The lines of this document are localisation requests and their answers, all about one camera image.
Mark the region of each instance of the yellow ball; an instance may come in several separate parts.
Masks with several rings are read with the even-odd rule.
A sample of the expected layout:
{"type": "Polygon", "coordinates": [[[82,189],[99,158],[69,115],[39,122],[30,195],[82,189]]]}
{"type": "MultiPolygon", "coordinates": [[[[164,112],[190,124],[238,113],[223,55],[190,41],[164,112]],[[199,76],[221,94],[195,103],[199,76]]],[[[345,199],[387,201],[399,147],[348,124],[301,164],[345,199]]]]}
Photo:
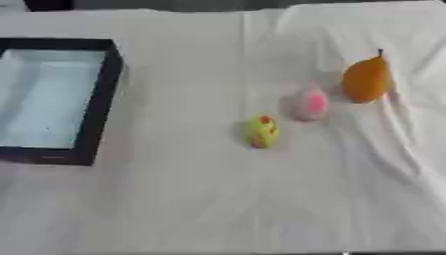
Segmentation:
{"type": "Polygon", "coordinates": [[[252,147],[267,148],[278,140],[279,127],[269,116],[254,117],[247,122],[246,136],[252,147]]]}

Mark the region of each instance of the black box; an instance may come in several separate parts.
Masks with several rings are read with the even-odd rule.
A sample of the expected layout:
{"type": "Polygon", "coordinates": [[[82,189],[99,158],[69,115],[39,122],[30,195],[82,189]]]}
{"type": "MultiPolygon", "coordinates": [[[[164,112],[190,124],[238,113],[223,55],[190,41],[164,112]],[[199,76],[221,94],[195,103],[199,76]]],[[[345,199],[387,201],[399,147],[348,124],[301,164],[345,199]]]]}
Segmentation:
{"type": "Polygon", "coordinates": [[[112,40],[0,38],[0,160],[92,165],[122,58],[112,40]]]}

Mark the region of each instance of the pink ball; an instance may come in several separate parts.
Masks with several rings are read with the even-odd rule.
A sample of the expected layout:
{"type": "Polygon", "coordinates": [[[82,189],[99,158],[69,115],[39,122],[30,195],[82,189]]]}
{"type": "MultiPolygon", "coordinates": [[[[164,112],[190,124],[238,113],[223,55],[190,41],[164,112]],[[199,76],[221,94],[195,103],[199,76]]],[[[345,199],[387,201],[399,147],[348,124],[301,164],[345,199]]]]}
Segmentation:
{"type": "Polygon", "coordinates": [[[301,121],[315,121],[329,110],[329,99],[320,89],[303,89],[295,97],[294,112],[301,121]]]}

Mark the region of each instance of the toy ball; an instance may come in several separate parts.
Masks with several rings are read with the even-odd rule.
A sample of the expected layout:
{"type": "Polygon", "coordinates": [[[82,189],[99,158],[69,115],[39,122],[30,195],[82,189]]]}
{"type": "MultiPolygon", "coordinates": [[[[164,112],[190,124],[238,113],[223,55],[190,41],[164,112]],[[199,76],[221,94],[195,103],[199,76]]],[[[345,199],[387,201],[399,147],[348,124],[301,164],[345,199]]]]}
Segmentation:
{"type": "Polygon", "coordinates": [[[294,113],[301,121],[316,121],[329,110],[329,99],[320,89],[304,89],[294,101],[294,113]]]}
{"type": "Polygon", "coordinates": [[[247,121],[246,136],[252,147],[267,148],[279,138],[279,127],[273,118],[258,116],[247,121]]]}

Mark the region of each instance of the orange pear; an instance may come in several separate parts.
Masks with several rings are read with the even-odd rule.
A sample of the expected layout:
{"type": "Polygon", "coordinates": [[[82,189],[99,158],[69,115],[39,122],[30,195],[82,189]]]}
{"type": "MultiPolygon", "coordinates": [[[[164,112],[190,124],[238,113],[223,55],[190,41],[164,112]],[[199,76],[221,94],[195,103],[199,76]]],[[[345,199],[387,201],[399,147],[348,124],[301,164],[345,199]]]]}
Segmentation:
{"type": "Polygon", "coordinates": [[[342,76],[343,93],[360,104],[379,99],[391,84],[390,71],[380,49],[378,56],[353,64],[342,76]]]}

